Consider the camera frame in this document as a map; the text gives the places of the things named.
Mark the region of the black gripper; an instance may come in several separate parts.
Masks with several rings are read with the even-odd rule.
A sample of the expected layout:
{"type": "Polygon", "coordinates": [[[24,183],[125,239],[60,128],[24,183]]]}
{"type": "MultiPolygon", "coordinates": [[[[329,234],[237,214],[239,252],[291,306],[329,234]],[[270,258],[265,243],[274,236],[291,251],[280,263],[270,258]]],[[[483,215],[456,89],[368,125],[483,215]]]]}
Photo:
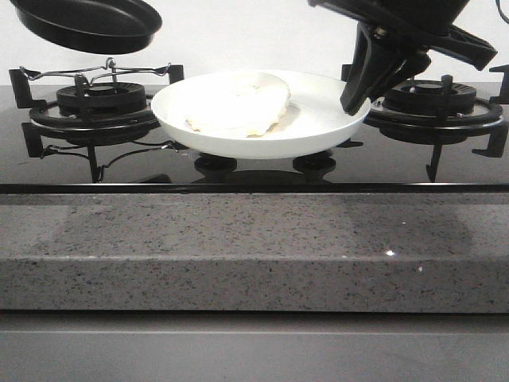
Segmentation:
{"type": "Polygon", "coordinates": [[[487,41],[457,27],[455,20],[466,1],[309,1],[358,22],[356,46],[340,103],[354,115],[366,99],[380,96],[424,72],[431,64],[427,53],[406,57],[390,34],[407,44],[436,50],[484,69],[497,50],[487,41]],[[386,34],[377,34],[377,29],[386,34]]]}

